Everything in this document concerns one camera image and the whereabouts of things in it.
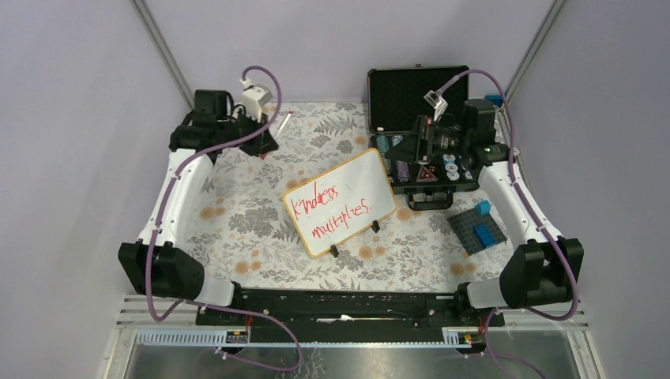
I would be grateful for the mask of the yellow framed whiteboard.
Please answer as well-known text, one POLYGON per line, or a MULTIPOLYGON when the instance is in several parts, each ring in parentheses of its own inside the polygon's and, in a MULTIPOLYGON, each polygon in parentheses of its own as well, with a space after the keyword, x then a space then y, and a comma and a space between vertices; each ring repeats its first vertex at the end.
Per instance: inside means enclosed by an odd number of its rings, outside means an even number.
POLYGON ((397 209, 380 152, 369 148, 282 197, 310 257, 319 257, 397 209))

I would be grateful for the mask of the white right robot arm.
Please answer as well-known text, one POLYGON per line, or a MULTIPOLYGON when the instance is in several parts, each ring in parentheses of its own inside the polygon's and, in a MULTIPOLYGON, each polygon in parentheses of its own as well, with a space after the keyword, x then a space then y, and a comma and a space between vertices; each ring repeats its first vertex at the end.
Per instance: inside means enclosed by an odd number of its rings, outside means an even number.
POLYGON ((509 144, 495 140, 496 109, 485 99, 465 101, 461 118, 419 116, 411 131, 386 157, 408 163, 435 164, 455 156, 462 172, 470 172, 498 211, 514 248, 498 277, 459 287, 463 297, 453 313, 473 325, 488 308, 536 310, 569 302, 578 305, 578 275, 584 248, 552 225, 529 193, 509 144))

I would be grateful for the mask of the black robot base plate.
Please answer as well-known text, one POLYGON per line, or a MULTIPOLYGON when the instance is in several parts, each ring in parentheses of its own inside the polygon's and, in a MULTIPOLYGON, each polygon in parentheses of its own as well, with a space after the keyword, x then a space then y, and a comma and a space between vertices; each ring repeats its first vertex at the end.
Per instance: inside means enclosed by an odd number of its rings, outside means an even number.
POLYGON ((207 309, 198 326, 240 327, 253 343, 438 343, 444 328, 478 332, 489 314, 461 292, 412 293, 241 288, 232 307, 254 312, 246 317, 207 309))

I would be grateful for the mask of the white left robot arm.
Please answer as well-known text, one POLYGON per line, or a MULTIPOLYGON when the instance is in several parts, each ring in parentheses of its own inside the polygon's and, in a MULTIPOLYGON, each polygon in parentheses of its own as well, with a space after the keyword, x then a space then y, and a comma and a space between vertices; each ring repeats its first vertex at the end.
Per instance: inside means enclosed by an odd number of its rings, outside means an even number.
POLYGON ((215 314, 228 325, 241 321, 245 304, 236 298, 230 280, 217 279, 186 251, 191 211, 209 179, 221 145, 232 142, 249 156, 277 150, 269 131, 241 142, 268 120, 262 110, 273 95, 263 86, 249 85, 239 102, 223 90, 197 90, 194 109, 170 136, 168 169, 149 221, 136 242, 124 242, 119 262, 134 290, 146 287, 164 298, 181 298, 215 305, 215 314))

